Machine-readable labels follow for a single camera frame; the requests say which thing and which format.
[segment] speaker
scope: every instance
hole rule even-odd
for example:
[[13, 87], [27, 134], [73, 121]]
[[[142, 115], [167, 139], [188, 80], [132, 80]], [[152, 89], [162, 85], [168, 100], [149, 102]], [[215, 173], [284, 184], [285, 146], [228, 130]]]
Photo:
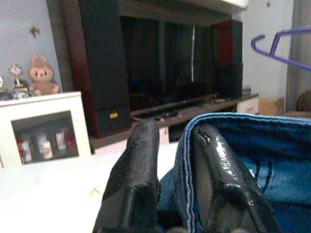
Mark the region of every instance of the speaker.
[[214, 85], [221, 98], [239, 98], [243, 80], [242, 23], [230, 20], [211, 27]]
[[131, 127], [117, 0], [63, 0], [62, 15], [73, 87], [82, 92], [89, 134]]

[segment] wall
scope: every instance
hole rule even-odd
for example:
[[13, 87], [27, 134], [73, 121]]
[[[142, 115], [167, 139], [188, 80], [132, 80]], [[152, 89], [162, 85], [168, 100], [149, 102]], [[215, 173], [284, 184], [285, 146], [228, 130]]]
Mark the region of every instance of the wall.
[[[40, 29], [36, 38], [29, 31], [32, 26]], [[14, 78], [8, 74], [8, 66], [12, 63], [23, 68], [21, 78], [31, 83], [28, 77], [31, 56], [38, 53], [48, 58], [55, 70], [55, 81], [62, 90], [45, 0], [0, 0], [0, 32], [0, 75], [4, 88], [10, 91], [14, 86]]]
[[[303, 27], [311, 24], [311, 1], [296, 0], [294, 4], [293, 27]], [[311, 65], [311, 37], [307, 34], [294, 36], [290, 57], [293, 60]], [[311, 89], [311, 74], [294, 66], [288, 69], [286, 110], [296, 110], [298, 97]]]
[[46, 0], [49, 10], [53, 40], [59, 73], [62, 77], [63, 91], [73, 91], [71, 67], [66, 44], [65, 29], [62, 18], [62, 2], [59, 0]]
[[[294, 0], [249, 0], [246, 11], [233, 15], [243, 22], [243, 86], [251, 86], [262, 98], [285, 97], [287, 65], [255, 53], [251, 39], [266, 34], [258, 48], [270, 51], [275, 33], [292, 27], [293, 6]], [[290, 41], [290, 37], [281, 38], [276, 54], [288, 58]]]

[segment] glass cabinet door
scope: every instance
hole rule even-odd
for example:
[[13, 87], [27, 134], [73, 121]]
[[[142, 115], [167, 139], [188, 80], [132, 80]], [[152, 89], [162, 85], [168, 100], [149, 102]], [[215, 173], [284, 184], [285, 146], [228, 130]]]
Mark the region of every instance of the glass cabinet door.
[[70, 111], [12, 121], [22, 164], [79, 156]]

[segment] gold trophy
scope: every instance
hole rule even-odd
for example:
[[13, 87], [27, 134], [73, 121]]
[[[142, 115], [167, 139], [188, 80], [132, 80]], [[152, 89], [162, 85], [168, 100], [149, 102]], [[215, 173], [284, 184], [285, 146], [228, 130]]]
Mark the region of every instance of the gold trophy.
[[3, 86], [3, 78], [0, 75], [0, 93], [7, 93], [8, 90], [7, 89], [2, 89], [2, 86]]
[[19, 78], [19, 76], [23, 74], [23, 69], [17, 64], [12, 64], [9, 66], [9, 73], [15, 76], [14, 98], [20, 99], [20, 98], [29, 97], [28, 88], [25, 86], [23, 81]]

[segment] drawer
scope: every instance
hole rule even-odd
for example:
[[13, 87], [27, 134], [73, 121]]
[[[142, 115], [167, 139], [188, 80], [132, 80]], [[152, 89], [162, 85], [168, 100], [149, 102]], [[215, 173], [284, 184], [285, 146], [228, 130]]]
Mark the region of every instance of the drawer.
[[259, 98], [252, 98], [238, 103], [238, 113], [258, 114]]

